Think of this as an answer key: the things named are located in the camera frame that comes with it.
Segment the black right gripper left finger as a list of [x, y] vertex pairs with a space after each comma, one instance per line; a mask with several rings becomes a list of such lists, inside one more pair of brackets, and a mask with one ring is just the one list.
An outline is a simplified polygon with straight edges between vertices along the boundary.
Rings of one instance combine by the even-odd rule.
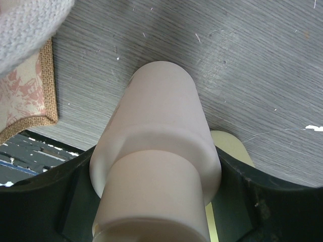
[[92, 241], [100, 198], [91, 148], [42, 174], [1, 187], [1, 241]]

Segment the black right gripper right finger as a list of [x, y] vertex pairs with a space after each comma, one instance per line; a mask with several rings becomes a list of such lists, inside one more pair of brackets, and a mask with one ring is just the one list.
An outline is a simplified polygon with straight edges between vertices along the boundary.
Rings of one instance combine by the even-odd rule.
[[217, 148], [212, 208], [219, 241], [322, 241], [322, 188], [262, 172]]

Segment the beige bottle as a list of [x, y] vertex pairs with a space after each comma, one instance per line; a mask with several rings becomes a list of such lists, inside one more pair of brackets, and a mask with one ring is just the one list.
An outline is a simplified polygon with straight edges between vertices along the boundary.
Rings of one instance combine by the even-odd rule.
[[94, 241], [209, 241], [221, 165], [195, 83], [180, 66], [132, 76], [91, 156]]

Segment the brown canvas bag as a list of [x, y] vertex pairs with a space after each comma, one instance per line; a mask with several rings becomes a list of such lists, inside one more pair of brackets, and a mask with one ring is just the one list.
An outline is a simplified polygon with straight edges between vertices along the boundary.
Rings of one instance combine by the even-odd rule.
[[74, 1], [1, 1], [1, 143], [58, 122], [52, 36]]

